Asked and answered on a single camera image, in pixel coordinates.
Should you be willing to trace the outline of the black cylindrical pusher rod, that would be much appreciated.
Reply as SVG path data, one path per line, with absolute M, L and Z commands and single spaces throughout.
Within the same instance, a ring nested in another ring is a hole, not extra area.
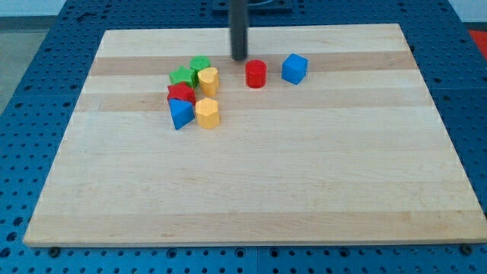
M 243 61 L 248 55 L 248 1 L 230 0 L 229 28 L 231 38 L 231 58 Z

